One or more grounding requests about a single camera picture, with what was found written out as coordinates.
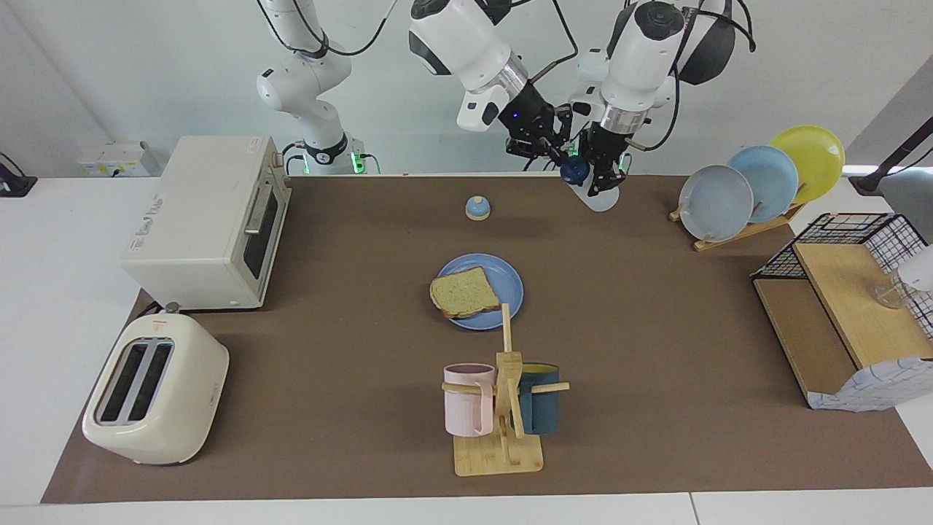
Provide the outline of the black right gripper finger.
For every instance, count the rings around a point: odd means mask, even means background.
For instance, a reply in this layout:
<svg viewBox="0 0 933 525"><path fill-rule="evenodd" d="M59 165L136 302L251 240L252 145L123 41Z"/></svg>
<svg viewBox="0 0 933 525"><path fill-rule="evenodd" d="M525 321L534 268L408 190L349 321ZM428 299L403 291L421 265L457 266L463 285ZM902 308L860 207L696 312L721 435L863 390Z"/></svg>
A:
<svg viewBox="0 0 933 525"><path fill-rule="evenodd" d="M550 149L550 137L551 136L541 136L536 139L508 139L507 140L507 153L513 154L527 159L537 159L540 157L547 157L554 162L555 164L564 164L566 162L565 158L553 158L553 152Z"/></svg>
<svg viewBox="0 0 933 525"><path fill-rule="evenodd" d="M550 149L553 152L553 158L566 158L564 145L569 142L572 130L573 110L571 104L560 104L553 107L553 117L556 123L560 123L560 128L551 133Z"/></svg>

